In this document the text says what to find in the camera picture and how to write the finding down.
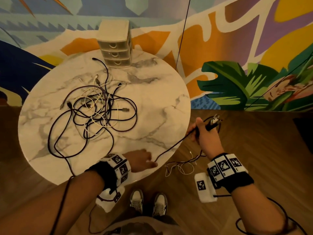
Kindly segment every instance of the white sneaker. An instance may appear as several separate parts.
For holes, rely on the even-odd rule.
[[[158,193],[154,200],[152,217],[166,215],[167,198],[163,193]]]
[[[140,189],[134,190],[130,197],[130,206],[142,214],[143,193]]]

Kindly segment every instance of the left hand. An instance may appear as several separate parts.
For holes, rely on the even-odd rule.
[[[151,153],[147,152],[145,149],[131,151],[123,154],[123,156],[131,165],[131,172],[141,172],[158,166],[156,162],[151,161]]]

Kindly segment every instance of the right hand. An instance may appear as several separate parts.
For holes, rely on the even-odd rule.
[[[196,131],[194,131],[190,134],[191,140],[193,142],[197,141],[204,154],[206,154],[206,156],[210,160],[212,160],[214,157],[221,153],[224,153],[225,151],[222,147],[222,143],[218,136],[216,128],[207,131],[205,125],[206,124],[203,122],[203,120],[198,117],[196,118],[196,122],[189,126],[186,134],[188,134],[191,130],[198,126],[200,136],[199,138],[196,138]]]

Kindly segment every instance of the round marble table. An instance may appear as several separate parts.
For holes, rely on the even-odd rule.
[[[105,81],[104,66],[93,61],[92,57],[102,59],[100,50],[70,58],[46,74],[31,90],[19,116],[18,138],[25,158],[37,173],[57,185],[68,180],[71,172],[64,159],[49,153],[48,133],[52,123],[67,109],[65,106],[60,110],[66,95],[83,86],[79,78],[92,85],[95,75],[98,74],[100,82]],[[112,153],[146,149],[152,152],[152,159],[155,160],[159,154],[184,137],[190,119],[190,98],[183,79],[170,65],[154,55],[134,50],[131,67],[109,68],[109,80],[112,79],[124,81],[116,94],[132,99],[138,107],[138,122],[132,130],[111,130],[115,141]],[[112,93],[118,83],[119,81],[110,82],[108,91]],[[81,93],[82,91],[74,92],[70,100],[73,101]],[[121,108],[129,107],[124,106],[123,101],[118,104]],[[124,117],[134,114],[132,110],[122,112]],[[68,117],[64,116],[57,122],[52,132],[53,143],[67,120]],[[115,128],[130,128],[134,124],[133,120],[119,122]],[[58,147],[65,156],[72,155],[82,148],[84,142],[73,122],[70,122]],[[74,173],[78,175],[95,164],[107,154],[111,146],[112,138],[108,132],[89,141],[81,154],[68,159]],[[178,146],[158,159],[159,167],[173,155]],[[155,170],[157,168],[130,173],[128,182],[140,180]]]

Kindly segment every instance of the herringbone wood floor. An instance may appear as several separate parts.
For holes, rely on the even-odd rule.
[[[19,108],[0,107],[0,216],[12,211],[30,198],[54,187],[39,176],[24,159],[18,143]],[[225,150],[235,153],[248,169],[256,185],[268,197],[278,201],[288,215],[313,234],[313,155],[301,139],[292,118],[301,113],[192,110],[191,121],[219,113],[224,120],[220,137]],[[199,147],[186,139],[171,160],[190,159]],[[208,160],[197,161],[194,173],[204,172]],[[187,234],[240,234],[235,221],[239,217],[231,198],[202,204],[194,184],[194,173],[172,172],[165,178],[165,168],[128,186],[113,211],[106,214],[95,208],[92,231],[105,228],[128,206],[128,195],[141,188],[145,201],[162,191],[169,200],[168,213]],[[218,194],[227,193],[220,189]],[[80,216],[68,234],[89,234],[88,217],[94,202]]]

